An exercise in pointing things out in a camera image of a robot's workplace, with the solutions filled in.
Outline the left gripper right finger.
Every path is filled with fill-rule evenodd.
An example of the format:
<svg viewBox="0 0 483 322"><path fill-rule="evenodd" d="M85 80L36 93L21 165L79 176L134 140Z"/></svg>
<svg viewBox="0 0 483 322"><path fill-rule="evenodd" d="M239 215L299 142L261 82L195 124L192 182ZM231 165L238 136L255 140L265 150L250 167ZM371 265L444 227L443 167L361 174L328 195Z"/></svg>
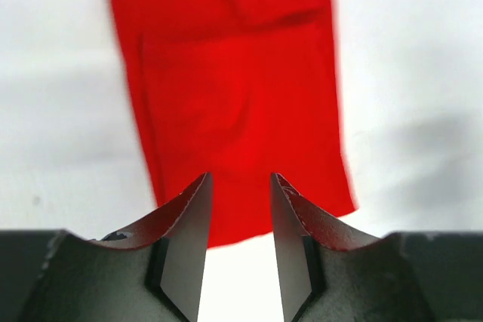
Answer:
<svg viewBox="0 0 483 322"><path fill-rule="evenodd" d="M480 321L482 235L394 232L377 238L270 180L286 321Z"/></svg>

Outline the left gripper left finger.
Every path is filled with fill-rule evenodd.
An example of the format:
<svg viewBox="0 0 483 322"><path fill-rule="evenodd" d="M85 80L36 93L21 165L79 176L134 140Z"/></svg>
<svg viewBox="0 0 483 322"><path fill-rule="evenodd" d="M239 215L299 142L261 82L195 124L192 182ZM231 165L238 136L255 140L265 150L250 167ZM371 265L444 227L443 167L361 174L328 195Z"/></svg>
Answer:
<svg viewBox="0 0 483 322"><path fill-rule="evenodd" d="M101 240L67 230L1 233L3 321L195 321L213 181Z"/></svg>

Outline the red t shirt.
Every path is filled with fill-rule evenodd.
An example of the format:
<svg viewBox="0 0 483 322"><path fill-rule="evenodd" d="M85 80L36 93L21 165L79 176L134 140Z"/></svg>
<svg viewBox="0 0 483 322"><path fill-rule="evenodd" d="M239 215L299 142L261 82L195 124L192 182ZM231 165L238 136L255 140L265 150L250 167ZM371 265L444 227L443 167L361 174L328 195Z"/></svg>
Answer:
<svg viewBox="0 0 483 322"><path fill-rule="evenodd" d="M331 0L110 0L158 204L214 181L210 247L271 231L269 178L355 209L340 146Z"/></svg>

